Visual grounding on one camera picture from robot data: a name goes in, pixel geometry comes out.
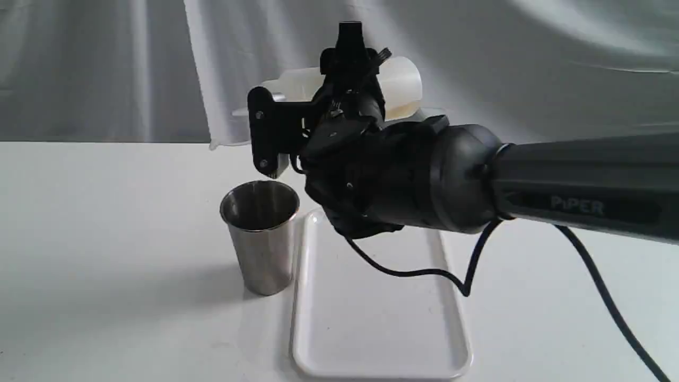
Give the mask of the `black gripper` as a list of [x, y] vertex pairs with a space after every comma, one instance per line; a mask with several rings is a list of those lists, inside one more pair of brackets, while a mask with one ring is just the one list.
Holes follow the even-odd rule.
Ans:
[[[320, 57], [330, 110], [361, 96], [386, 119], [377, 75], [393, 56], [366, 46], [362, 22], [340, 22], [337, 42]], [[333, 118], [320, 124], [299, 152], [306, 193], [321, 205], [343, 237], [362, 239], [403, 227], [446, 227], [431, 199], [434, 144], [448, 126], [445, 115], [402, 121], [383, 129], [366, 119]]]

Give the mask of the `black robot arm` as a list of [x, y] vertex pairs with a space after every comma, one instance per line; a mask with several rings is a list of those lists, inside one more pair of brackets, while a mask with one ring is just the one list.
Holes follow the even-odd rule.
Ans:
[[677, 134], [513, 144], [444, 115], [385, 126], [388, 49], [342, 22], [320, 54], [322, 104], [299, 151], [306, 193], [342, 237], [403, 227], [475, 234], [526, 219], [677, 242]]

